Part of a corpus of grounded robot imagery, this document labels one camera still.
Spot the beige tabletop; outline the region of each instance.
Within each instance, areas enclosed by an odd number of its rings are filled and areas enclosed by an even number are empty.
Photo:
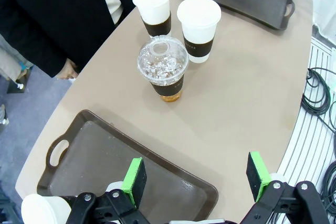
[[[171,0],[172,35],[180,40]],[[241,221],[253,205],[246,178],[249,151],[276,172],[298,115],[309,60],[312,1],[294,0],[285,31],[223,9],[210,58],[191,63],[179,100],[165,103],[137,70],[149,36],[135,9],[68,90],[34,145],[16,183],[36,192],[46,152],[76,114],[88,109],[149,149],[214,185],[211,218]]]

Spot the green tape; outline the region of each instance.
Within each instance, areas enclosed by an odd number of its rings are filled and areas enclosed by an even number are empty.
[[[122,182],[122,185],[121,185],[121,190],[123,190],[123,192],[126,193],[130,197],[131,202],[134,206],[135,206],[135,202],[134,202],[134,197],[132,193],[132,188],[133,188],[136,176],[138,174],[141,161],[142,161],[141,157],[134,158],[132,160],[130,168],[128,168],[124,181]]]
[[[260,153],[259,152],[250,152],[250,154],[251,154],[251,158],[253,160],[253,163],[255,165],[255,168],[258,172],[258,176],[260,178],[260,181],[261,181],[259,193],[258,193],[257,200],[256,200],[256,202],[257,202],[261,198],[261,196],[263,195],[264,190],[266,189],[268,184],[272,181],[272,179],[271,179],[271,176],[268,173],[267,167],[266,167],[263,159],[261,158]]]

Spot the black jacket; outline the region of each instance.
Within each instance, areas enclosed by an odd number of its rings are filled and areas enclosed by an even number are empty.
[[[123,16],[133,10],[120,1]],[[0,0],[0,34],[50,76],[66,58],[81,70],[114,29],[105,0]]]

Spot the clear plastic cup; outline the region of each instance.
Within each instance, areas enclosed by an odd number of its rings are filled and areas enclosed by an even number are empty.
[[[138,69],[165,102],[180,98],[188,53],[183,44],[166,35],[153,37],[139,53]]]
[[[61,197],[44,197],[30,194],[24,198],[21,206],[25,224],[64,224],[71,212],[69,204]]]
[[[182,23],[190,61],[202,63],[209,58],[221,16],[221,8],[213,0],[184,0],[180,3],[177,17]]]
[[[172,21],[169,0],[133,0],[151,37],[170,35]]]

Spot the bolt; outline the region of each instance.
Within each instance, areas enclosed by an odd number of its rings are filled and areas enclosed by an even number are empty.
[[[91,199],[91,195],[86,194],[85,197],[84,197],[84,200],[85,201],[89,201],[90,199]]]
[[[307,184],[302,184],[301,185],[301,189],[302,190],[307,190],[308,189],[308,185]]]
[[[280,187],[281,187],[281,185],[278,182],[275,182],[273,184],[273,188],[275,188],[275,189],[279,189]]]
[[[113,194],[112,194],[112,197],[113,198],[118,198],[119,197],[119,193],[117,191],[115,191]]]

